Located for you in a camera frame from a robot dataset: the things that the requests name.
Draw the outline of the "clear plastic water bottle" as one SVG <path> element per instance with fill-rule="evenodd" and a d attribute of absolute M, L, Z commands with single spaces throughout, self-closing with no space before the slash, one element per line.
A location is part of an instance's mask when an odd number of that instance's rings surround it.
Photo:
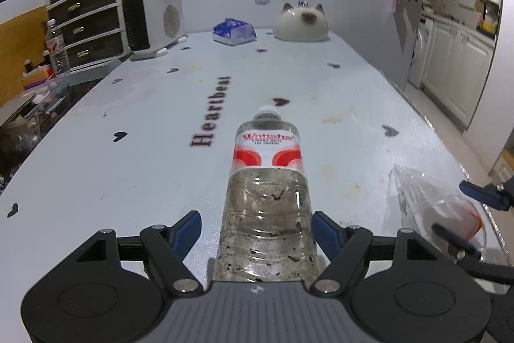
<path fill-rule="evenodd" d="M 213 268 L 217 281 L 290 281 L 320 273 L 297 128 L 270 105 L 235 135 Z"/>

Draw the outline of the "clear plastic bag with red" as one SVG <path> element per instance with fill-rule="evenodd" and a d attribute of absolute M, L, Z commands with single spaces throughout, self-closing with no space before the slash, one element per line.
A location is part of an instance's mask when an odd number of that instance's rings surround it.
<path fill-rule="evenodd" d="M 419 233 L 437 250 L 449 255 L 449 243 L 432 231 L 439 224 L 482 252 L 487 233 L 478 210 L 463 194 L 422 171 L 396 165 L 389 173 L 388 200 L 397 203 L 401 226 Z"/>

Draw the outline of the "white kitchen cabinets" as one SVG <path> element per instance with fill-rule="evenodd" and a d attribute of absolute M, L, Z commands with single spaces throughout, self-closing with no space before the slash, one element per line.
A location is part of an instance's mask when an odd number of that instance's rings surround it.
<path fill-rule="evenodd" d="M 434 22 L 422 86 L 463 131 L 482 97 L 493 52 L 492 44 L 478 34 Z"/>

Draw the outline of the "white fan heater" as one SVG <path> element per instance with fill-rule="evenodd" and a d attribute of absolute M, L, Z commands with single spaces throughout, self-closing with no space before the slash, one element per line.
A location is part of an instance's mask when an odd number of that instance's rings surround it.
<path fill-rule="evenodd" d="M 131 60 L 162 57 L 185 36 L 182 0 L 122 0 Z"/>

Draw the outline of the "blue white tissue pack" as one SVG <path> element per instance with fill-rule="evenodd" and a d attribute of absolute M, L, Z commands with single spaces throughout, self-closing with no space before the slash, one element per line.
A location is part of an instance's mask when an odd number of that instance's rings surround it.
<path fill-rule="evenodd" d="M 212 30 L 213 40 L 229 46 L 250 43 L 257 39 L 256 32 L 250 23 L 226 18 L 224 22 L 218 23 Z"/>

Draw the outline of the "small upright plastic bottle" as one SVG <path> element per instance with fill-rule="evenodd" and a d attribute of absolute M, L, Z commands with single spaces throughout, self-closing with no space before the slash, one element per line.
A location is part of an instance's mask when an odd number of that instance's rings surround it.
<path fill-rule="evenodd" d="M 56 25 L 55 19 L 50 19 L 47 22 L 45 43 L 54 74 L 58 76 L 68 72 L 70 62 L 65 48 L 65 40 L 62 31 Z"/>

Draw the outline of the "white cat shaped ornament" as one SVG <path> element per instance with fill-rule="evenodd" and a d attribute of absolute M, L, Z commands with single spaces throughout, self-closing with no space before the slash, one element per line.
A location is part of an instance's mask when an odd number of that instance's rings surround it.
<path fill-rule="evenodd" d="M 275 20 L 275 38 L 294 43 L 323 42 L 328 39 L 328 20 L 321 4 L 310 8 L 285 3 Z"/>

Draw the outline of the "white washing machine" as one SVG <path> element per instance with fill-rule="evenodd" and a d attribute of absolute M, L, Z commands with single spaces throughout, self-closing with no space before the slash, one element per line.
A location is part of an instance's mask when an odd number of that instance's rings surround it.
<path fill-rule="evenodd" d="M 408 82 L 417 89 L 421 88 L 422 78 L 428 63 L 428 57 L 431 52 L 431 40 L 433 37 L 434 21 L 427 16 L 422 15 L 418 25 L 416 34 L 416 43 L 408 73 Z"/>

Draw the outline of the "white dark drawer unit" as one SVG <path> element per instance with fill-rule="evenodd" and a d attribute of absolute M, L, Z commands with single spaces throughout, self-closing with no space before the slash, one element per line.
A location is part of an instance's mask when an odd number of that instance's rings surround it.
<path fill-rule="evenodd" d="M 64 36 L 71 70 L 130 53 L 122 0 L 59 0 L 47 12 Z"/>

